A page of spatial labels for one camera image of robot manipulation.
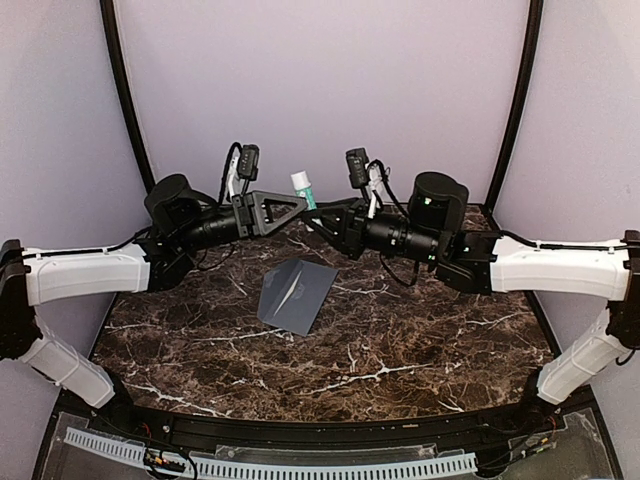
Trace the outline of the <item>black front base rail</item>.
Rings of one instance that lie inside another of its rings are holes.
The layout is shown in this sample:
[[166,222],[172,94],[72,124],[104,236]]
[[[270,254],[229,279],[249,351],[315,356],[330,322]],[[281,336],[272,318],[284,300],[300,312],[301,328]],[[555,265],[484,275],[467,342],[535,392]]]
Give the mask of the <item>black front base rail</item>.
[[607,453],[611,446],[593,391],[574,392],[551,420],[535,426],[513,424],[519,405],[450,415],[365,422],[269,422],[214,418],[133,405],[135,434],[187,451],[211,452],[222,445],[294,450],[402,447],[434,444],[439,450],[476,451],[481,462],[504,464],[508,450],[523,438],[549,433],[568,452]]

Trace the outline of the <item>grey paper envelope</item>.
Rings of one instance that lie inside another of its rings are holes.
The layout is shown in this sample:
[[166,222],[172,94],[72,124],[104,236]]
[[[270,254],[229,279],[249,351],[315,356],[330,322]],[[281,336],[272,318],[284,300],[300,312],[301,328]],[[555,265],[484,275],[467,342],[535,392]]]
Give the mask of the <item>grey paper envelope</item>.
[[338,270],[293,258],[263,277],[257,317],[264,324],[307,336]]

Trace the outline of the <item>right black frame post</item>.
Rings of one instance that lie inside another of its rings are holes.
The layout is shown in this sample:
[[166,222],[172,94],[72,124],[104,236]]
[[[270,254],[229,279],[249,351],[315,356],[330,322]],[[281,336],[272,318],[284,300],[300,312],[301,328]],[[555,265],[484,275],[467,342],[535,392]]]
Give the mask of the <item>right black frame post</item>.
[[494,214],[515,148],[535,63],[543,9],[543,0],[529,1],[523,45],[512,101],[489,189],[483,202],[483,210],[486,216],[492,216]]

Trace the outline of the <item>green and white glue stick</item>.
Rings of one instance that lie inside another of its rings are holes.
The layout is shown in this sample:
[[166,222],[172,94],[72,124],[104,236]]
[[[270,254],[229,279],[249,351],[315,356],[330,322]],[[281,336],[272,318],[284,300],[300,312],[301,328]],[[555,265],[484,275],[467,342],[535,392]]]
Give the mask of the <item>green and white glue stick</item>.
[[307,172],[299,171],[291,174],[290,177],[296,195],[305,199],[308,210],[315,210],[317,205]]

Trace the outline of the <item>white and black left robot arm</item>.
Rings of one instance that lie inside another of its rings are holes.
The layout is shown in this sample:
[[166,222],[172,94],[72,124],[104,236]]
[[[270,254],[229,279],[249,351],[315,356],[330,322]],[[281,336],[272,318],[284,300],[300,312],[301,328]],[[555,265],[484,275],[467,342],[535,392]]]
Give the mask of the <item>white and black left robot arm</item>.
[[115,397],[106,371],[39,320],[38,305],[112,292],[172,289],[195,269],[199,251],[267,237],[301,215],[301,197],[240,193],[223,205],[194,190],[182,174],[162,179],[144,200],[152,223],[119,245],[75,250],[25,249],[17,239],[1,247],[1,357],[19,360],[54,384],[100,409],[120,436],[141,427],[140,412]]

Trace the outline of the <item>black frame post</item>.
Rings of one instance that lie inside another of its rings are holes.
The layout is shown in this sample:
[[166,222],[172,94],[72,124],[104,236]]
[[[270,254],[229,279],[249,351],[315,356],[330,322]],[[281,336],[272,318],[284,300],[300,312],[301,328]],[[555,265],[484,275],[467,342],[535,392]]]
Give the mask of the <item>black frame post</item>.
[[535,63],[543,9],[543,0],[529,1],[523,45],[512,101],[489,189],[483,202],[483,210],[486,216],[492,216],[494,214],[515,148]]
[[113,0],[99,1],[103,32],[107,46],[109,63],[116,93],[124,120],[126,132],[133,152],[136,168],[144,187],[149,194],[156,185],[156,179],[152,171],[151,162],[146,150],[139,123],[130,82],[125,65],[124,49],[120,38],[118,20],[116,15],[116,3]]

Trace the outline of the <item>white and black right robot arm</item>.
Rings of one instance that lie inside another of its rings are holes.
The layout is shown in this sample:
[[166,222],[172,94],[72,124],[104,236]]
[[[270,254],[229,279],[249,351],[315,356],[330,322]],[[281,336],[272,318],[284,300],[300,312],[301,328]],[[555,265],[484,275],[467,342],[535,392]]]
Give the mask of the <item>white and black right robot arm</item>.
[[363,200],[353,199],[308,211],[303,220],[351,259],[365,250],[405,258],[462,293],[547,291],[605,299],[592,326],[534,374],[534,395],[511,410],[511,426],[530,434],[547,420],[549,405],[561,404],[619,356],[638,350],[639,234],[628,230],[601,244],[561,244],[506,230],[465,231],[467,199],[467,188],[451,177],[423,172],[406,213],[369,214]]

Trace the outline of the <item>left black frame post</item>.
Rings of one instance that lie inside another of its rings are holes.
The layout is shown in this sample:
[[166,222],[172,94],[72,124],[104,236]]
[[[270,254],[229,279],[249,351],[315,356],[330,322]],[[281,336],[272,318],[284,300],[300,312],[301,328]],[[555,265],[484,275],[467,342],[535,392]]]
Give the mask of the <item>left black frame post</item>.
[[136,168],[144,187],[149,194],[156,185],[156,179],[152,171],[151,162],[146,150],[139,123],[130,82],[125,65],[124,49],[120,38],[118,20],[116,15],[116,3],[113,0],[99,1],[103,32],[107,46],[109,63],[116,93],[124,120],[126,132],[133,152]]

